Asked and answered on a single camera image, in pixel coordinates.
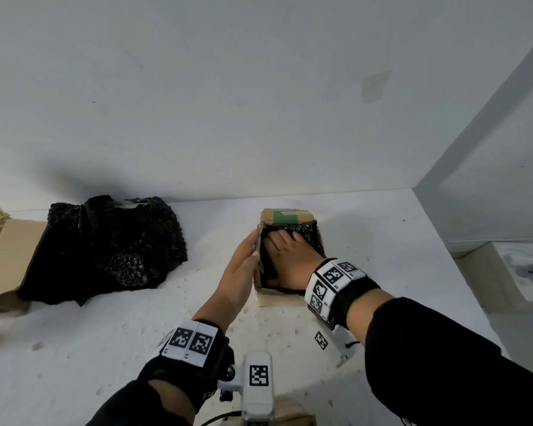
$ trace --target white cable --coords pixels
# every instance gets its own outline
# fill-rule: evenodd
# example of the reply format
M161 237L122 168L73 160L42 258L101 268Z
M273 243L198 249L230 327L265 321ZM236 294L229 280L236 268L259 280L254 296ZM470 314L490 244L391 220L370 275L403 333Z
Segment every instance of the white cable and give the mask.
M463 242L513 242L513 241L531 241L531 237L516 237L511 239L469 239L469 240L460 240L460 241L451 241L450 239L444 239L444 242L448 243L463 243Z

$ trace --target white tabletop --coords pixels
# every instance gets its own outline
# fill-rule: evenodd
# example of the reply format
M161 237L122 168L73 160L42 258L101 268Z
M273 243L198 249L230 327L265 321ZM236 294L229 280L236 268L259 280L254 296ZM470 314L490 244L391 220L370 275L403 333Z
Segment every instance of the white tabletop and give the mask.
M501 346L489 322L411 190L368 191L173 203L189 260L156 290L97 296L83 307L35 303L0 319L0 426L83 425L133 380L153 348L213 292L236 245L263 208L308 209L320 222L328 255L358 264L385 290L440 311ZM45 219L46 211L14 217ZM336 368L321 351L306 307L258 308L251 295L228 331L237 361L251 349L273 356L276 394L290 394L320 425L395 425L371 394L362 350ZM216 394L197 416L238 409Z

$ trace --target white wall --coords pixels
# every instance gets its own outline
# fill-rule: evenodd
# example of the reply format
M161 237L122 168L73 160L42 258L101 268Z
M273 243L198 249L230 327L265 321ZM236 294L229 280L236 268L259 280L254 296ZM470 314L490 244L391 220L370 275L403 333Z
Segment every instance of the white wall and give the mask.
M533 50L415 192L451 251L533 242Z
M533 0L0 0L0 204L412 187L532 46Z

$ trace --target cardboard box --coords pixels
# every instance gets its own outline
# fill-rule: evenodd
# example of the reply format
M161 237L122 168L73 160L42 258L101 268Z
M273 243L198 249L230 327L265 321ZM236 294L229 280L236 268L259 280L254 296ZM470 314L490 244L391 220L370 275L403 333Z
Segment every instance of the cardboard box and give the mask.
M267 225L281 225L281 224L302 224L305 222L314 221L314 215L309 211L301 209L263 209L261 213L261 221L259 222L259 235L263 232L263 228ZM322 244L322 236L318 230L318 241ZM257 240L255 249L261 250L261 236ZM306 306L304 297L299 294L283 293L274 288L266 288L261 282L261 274L263 273L263 261L259 261L259 266L253 276L253 286L255 287L255 295L257 303L260 307L273 306Z
M24 283L47 222L9 218L0 209L0 314L23 314L29 302L20 300L16 290Z

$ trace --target black bubble wrap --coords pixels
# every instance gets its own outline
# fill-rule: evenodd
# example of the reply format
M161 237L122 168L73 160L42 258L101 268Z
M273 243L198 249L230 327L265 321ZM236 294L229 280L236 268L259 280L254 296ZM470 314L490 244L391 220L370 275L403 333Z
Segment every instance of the black bubble wrap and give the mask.
M54 203L21 299L57 304L113 291L155 288L187 261L174 211L159 197L115 207L110 196Z
M276 224L276 225L266 225L263 227L263 231L261 233L261 248L260 248L260 254L261 254L261 262L263 263L264 272L261 274L261 285L263 287L268 287L267 279L277 279L278 278L278 272L274 268L274 265L272 264L272 261L270 260L270 257L267 250L265 249L265 243L264 239L267 237L267 235L270 232L274 232L277 230L285 229L290 236L292 236L292 232L298 232L300 233L304 240L314 248L318 254L320 254L322 257L326 257L326 254L324 253L324 247L322 246L322 242L320 241L320 233L318 232L318 222L316 220L312 220L311 222L303 222L301 224ZM304 294L303 290L288 290L278 287L270 287L274 288L279 291L283 291L285 293L301 293Z

